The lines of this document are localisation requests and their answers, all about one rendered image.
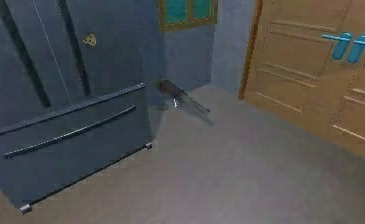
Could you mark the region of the brown and grey bottle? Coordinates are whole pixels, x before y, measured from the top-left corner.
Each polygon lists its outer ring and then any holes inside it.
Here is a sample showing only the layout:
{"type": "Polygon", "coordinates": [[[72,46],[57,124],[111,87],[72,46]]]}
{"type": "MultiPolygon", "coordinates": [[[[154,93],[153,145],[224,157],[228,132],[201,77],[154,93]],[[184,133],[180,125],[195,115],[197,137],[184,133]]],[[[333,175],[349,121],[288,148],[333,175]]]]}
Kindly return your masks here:
{"type": "Polygon", "coordinates": [[[166,93],[167,95],[171,96],[173,99],[181,103],[185,103],[195,110],[199,111],[203,115],[207,116],[210,113],[210,110],[194,99],[192,99],[186,91],[178,87],[176,84],[172,83],[170,80],[162,79],[157,83],[158,89],[166,93]]]}

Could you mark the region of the dark grey fridge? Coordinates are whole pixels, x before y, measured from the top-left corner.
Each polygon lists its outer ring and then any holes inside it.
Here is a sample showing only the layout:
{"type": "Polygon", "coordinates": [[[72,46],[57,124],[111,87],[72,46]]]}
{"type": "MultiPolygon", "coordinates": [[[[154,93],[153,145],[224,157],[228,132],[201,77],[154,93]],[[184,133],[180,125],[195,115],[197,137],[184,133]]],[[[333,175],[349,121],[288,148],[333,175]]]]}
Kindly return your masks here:
{"type": "Polygon", "coordinates": [[[21,212],[151,144],[144,44],[148,0],[67,0],[86,96],[57,0],[6,0],[51,106],[44,107],[0,19],[0,190],[21,212]],[[94,34],[96,46],[83,40],[94,34]],[[3,154],[135,111],[38,151],[3,154]]]}

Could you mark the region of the yellow triangular fridge magnet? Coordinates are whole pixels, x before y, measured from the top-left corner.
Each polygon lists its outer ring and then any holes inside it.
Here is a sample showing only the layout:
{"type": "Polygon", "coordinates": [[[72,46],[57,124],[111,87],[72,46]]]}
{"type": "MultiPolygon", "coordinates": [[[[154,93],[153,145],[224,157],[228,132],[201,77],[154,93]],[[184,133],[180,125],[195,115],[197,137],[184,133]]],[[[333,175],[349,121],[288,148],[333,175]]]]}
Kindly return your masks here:
{"type": "Polygon", "coordinates": [[[96,37],[94,34],[90,34],[88,35],[84,40],[83,42],[87,45],[90,45],[90,46],[96,46],[97,45],[97,40],[96,40],[96,37]]]}

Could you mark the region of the brown wooden room door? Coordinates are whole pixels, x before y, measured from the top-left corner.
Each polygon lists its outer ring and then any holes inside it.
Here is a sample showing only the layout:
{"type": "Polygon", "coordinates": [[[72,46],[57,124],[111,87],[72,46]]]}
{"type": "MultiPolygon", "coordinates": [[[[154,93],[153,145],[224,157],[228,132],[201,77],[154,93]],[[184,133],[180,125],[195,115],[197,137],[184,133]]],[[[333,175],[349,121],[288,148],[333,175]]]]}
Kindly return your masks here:
{"type": "Polygon", "coordinates": [[[239,96],[365,159],[365,0],[256,0],[239,96]],[[323,34],[352,34],[340,60],[323,34]]]}

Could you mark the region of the window with yellow frame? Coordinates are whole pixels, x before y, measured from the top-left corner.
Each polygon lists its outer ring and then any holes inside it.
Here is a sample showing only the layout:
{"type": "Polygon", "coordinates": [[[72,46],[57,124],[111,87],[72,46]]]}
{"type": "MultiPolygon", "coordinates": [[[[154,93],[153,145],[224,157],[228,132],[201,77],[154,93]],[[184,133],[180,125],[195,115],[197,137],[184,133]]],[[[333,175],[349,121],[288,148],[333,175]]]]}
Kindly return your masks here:
{"type": "Polygon", "coordinates": [[[217,23],[218,0],[156,0],[163,32],[217,23]]]}

